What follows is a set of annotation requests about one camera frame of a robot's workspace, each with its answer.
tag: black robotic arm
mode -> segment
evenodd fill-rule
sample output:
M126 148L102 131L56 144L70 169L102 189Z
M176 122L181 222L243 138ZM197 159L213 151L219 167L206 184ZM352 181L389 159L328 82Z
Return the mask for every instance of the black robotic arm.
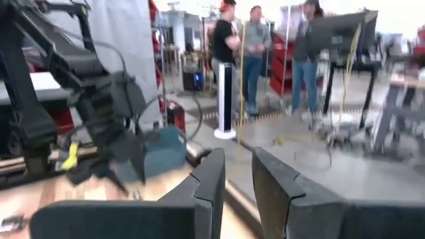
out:
M109 73L95 52L73 44L32 1L0 0L0 14L0 51L7 69L5 85L15 113L14 130L24 154L46 154L56 141L56 126L37 101L21 50L25 35L39 46L55 80L62 88L73 91L70 106L77 109L102 159L131 160L144 180L143 136L123 125L124 118L137 120L147 107L135 79L125 69Z

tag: black t-shirt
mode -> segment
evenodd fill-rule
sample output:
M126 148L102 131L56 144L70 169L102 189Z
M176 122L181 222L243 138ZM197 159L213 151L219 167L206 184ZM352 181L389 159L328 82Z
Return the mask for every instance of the black t-shirt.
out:
M212 56L214 58L221 62L236 64L233 50L226 44L226 38L235 34L232 24L228 21L220 19L216 22L212 34Z

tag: jeans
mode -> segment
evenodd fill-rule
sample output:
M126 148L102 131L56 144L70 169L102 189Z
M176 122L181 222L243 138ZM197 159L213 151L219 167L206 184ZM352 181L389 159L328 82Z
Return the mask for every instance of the jeans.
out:
M256 111L257 85L263 65L263 59L255 56L245 56L243 65L243 94L248 109Z
M222 63L221 61L213 58L211 60L211 67L212 67L212 71L214 72L214 75L217 77L217 82L220 79L220 63ZM232 87L232 102L230 102L230 104L232 104L232 108L233 110L239 111L239 80L238 80L238 71L236 70L236 67L233 66L233 72L232 72L232 81L233 81L233 87Z
M301 89L303 83L307 90L308 108L311 113L317 109L317 62L292 61L292 111L298 110L301 102Z

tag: wooden floor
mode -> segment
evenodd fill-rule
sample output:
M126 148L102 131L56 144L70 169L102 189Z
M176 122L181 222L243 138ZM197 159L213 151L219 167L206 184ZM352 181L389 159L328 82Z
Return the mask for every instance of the wooden floor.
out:
M24 214L30 218L38 208L59 200L133 200L137 195L144 200L157 200L176 187L189 173L189 166L148 179L146 185L127 185L132 192L131 199L125 198L108 181L91 178L84 184L73 187L64 177L43 181L0 192L0 220L9 216ZM255 239L232 209L225 204L222 218L221 238ZM0 236L0 239L27 239L27 231Z

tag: black stand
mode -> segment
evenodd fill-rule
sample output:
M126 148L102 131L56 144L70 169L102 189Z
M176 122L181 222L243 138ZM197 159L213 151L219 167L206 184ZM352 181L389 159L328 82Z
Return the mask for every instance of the black stand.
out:
M333 85L333 75L335 73L335 69L345 69L344 66L336 65L336 63L331 63L331 69L329 71L329 79L327 81L326 85L326 94L325 94L325 103L323 105L323 115L326 116L327 112L329 110L329 105L331 101L331 95L332 95L332 85ZM370 72L371 73L371 79L369 81L369 86L367 88L366 93L366 99L365 104L363 105L363 110L361 112L361 119L359 124L359 129L363 129L365 127L365 121L367 118L367 114L369 112L369 108L371 106L371 100L372 100L372 93L373 93L373 86L375 85L375 79L377 77L378 67L376 64L363 64L360 66L359 64L353 65L353 70L357 72Z

